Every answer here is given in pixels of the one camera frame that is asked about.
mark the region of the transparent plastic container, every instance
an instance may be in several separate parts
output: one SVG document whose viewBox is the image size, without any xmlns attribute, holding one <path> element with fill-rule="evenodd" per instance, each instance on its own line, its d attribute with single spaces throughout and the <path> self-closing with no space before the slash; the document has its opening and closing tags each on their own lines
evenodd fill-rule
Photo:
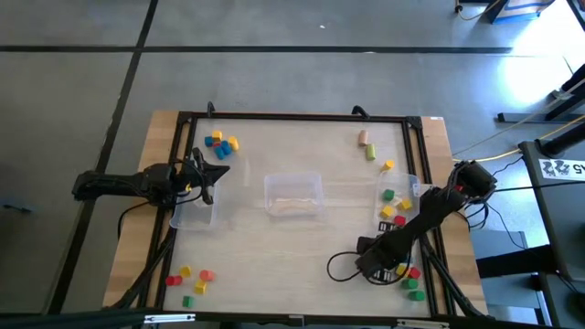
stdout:
<svg viewBox="0 0 585 329">
<path fill-rule="evenodd" d="M 195 201 L 187 202 L 185 204 L 175 207 L 175 213 L 171 218 L 170 225 L 173 228 L 207 231 L 214 229 L 217 225 L 216 217 L 218 216 L 218 202 L 220 199 L 220 186 L 216 183 L 215 186 L 209 188 L 209 194 L 213 196 L 214 204 L 208 205 L 201 198 Z M 194 189 L 189 196 L 178 198 L 176 201 L 181 202 L 193 198 L 199 194 Z"/>
<path fill-rule="evenodd" d="M 394 191 L 394 198 L 387 202 L 382 198 L 385 190 L 391 189 Z M 415 175 L 408 175 L 402 173 L 395 173 L 392 171 L 382 172 L 376 183 L 376 202 L 374 207 L 374 222 L 378 227 L 380 221 L 384 220 L 393 223 L 393 218 L 396 215 L 401 215 L 406 218 L 407 223 L 416 217 L 420 211 L 420 180 Z M 412 202 L 412 208 L 403 210 L 399 206 L 399 201 L 408 198 Z M 380 212 L 384 206 L 392 206 L 396 209 L 396 213 L 390 218 L 383 219 L 380 217 Z"/>
<path fill-rule="evenodd" d="M 264 208 L 271 217 L 315 217 L 324 212 L 323 184 L 317 173 L 266 175 Z"/>
</svg>

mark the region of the white table surface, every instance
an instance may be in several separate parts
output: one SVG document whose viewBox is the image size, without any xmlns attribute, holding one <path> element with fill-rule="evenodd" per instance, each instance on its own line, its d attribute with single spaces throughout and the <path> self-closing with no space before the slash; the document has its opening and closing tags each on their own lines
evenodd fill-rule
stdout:
<svg viewBox="0 0 585 329">
<path fill-rule="evenodd" d="M 362 129 L 377 148 L 366 161 L 357 146 Z M 240 150 L 219 161 L 204 137 L 221 130 L 234 135 Z M 429 316 L 428 302 L 412 302 L 399 283 L 375 286 L 358 275 L 335 282 L 325 271 L 335 253 L 355 250 L 357 238 L 374 237 L 375 189 L 384 161 L 407 173 L 402 130 L 397 123 L 197 120 L 194 146 L 212 164 L 230 165 L 220 179 L 218 225 L 212 231 L 179 229 L 170 275 L 184 265 L 194 275 L 207 269 L 217 279 L 203 296 L 194 279 L 168 287 L 166 310 L 181 310 L 183 296 L 194 296 L 193 310 L 221 313 L 287 313 L 355 316 Z M 269 218 L 264 210 L 264 176 L 317 172 L 324 188 L 325 212 L 318 219 Z M 418 244 L 414 266 L 421 269 Z M 356 271 L 349 255 L 332 264 L 336 277 Z M 420 288 L 424 288 L 420 277 Z"/>
</svg>

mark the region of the concrete floor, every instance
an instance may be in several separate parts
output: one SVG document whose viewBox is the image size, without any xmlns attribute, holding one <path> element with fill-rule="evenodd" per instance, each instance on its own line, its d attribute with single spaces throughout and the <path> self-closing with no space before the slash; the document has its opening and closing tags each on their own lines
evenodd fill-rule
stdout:
<svg viewBox="0 0 585 329">
<path fill-rule="evenodd" d="M 146 0 L 0 3 L 0 45 L 133 46 Z M 559 0 L 536 21 L 492 26 L 464 22 L 452 2 L 169 0 L 160 2 L 147 45 L 327 45 L 511 47 L 482 54 L 143 54 L 117 135 L 109 173 L 132 173 L 155 110 L 307 111 L 443 116 L 458 151 L 506 127 L 500 111 L 542 109 L 550 90 L 585 62 L 585 37 Z M 467 6 L 467 16 L 481 10 Z M 0 197 L 36 208 L 0 209 L 0 312 L 39 312 L 62 258 L 78 204 L 70 189 L 91 169 L 108 128 L 131 54 L 0 52 Z M 521 126 L 464 158 L 500 154 L 556 125 Z M 485 164 L 494 171 L 515 160 Z M 527 186 L 522 163 L 497 177 Z M 116 248 L 120 198 L 98 201 L 66 312 L 101 306 Z M 530 246 L 547 243 L 534 194 L 493 196 L 511 230 Z M 503 229 L 490 218 L 487 229 Z"/>
</svg>

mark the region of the red block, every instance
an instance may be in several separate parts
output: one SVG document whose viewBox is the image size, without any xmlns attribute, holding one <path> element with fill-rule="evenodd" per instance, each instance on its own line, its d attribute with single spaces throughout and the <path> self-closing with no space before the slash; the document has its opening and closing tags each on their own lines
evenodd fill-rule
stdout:
<svg viewBox="0 0 585 329">
<path fill-rule="evenodd" d="M 205 282 L 214 281 L 216 279 L 216 273 L 210 270 L 202 270 L 199 273 L 199 279 Z"/>
<path fill-rule="evenodd" d="M 404 216 L 396 216 L 394 217 L 394 224 L 399 227 L 403 227 L 406 225 L 406 218 Z"/>
<path fill-rule="evenodd" d="M 410 268 L 409 278 L 412 278 L 412 279 L 418 279 L 418 278 L 420 278 L 420 271 L 419 271 L 419 269 L 417 269 L 415 267 Z"/>
<path fill-rule="evenodd" d="M 174 286 L 183 283 L 183 278 L 180 275 L 170 276 L 165 279 L 165 284 L 167 286 Z"/>
</svg>

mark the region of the blue block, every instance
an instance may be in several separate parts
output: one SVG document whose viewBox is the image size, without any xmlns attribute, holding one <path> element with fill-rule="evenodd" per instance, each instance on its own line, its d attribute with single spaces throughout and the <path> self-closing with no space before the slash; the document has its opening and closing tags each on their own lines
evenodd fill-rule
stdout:
<svg viewBox="0 0 585 329">
<path fill-rule="evenodd" d="M 213 151 L 216 152 L 219 160 L 223 160 L 226 157 L 226 154 L 223 153 L 223 149 L 221 147 L 214 147 Z"/>
<path fill-rule="evenodd" d="M 221 142 L 221 149 L 223 150 L 223 153 L 226 155 L 230 155 L 231 154 L 231 146 L 229 146 L 228 141 L 222 141 Z"/>
<path fill-rule="evenodd" d="M 211 147 L 211 145 L 213 145 L 213 138 L 211 136 L 208 136 L 205 138 L 205 146 Z"/>
</svg>

